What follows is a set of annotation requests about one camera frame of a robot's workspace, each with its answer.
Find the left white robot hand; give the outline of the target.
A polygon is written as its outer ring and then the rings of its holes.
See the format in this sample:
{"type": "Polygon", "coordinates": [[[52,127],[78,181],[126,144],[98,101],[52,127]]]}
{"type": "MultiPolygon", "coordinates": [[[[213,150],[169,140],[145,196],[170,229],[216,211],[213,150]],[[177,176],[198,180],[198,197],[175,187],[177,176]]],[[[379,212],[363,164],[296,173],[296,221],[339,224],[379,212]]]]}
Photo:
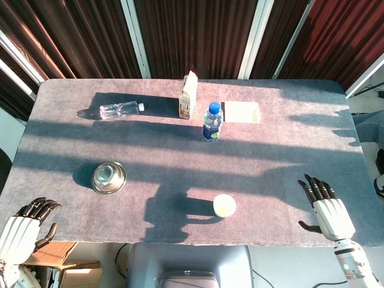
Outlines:
{"type": "Polygon", "coordinates": [[[38,239],[38,234],[49,214],[59,207],[61,204],[54,200],[38,197],[11,216],[1,234],[1,264],[23,264],[31,254],[49,244],[56,235],[57,223],[51,225],[44,238],[38,239]]]}

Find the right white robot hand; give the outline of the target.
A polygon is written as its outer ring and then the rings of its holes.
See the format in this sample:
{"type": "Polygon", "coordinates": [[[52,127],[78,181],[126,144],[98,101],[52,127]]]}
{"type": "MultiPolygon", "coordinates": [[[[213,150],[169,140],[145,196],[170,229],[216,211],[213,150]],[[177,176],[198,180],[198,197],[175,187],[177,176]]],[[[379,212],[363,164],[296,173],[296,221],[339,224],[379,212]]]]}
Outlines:
{"type": "Polygon", "coordinates": [[[334,189],[324,181],[308,174],[306,181],[298,180],[317,218],[317,225],[308,225],[299,221],[299,225],[308,232],[322,234],[326,239],[338,242],[350,239],[355,227],[343,201],[335,195],[334,189]]]}

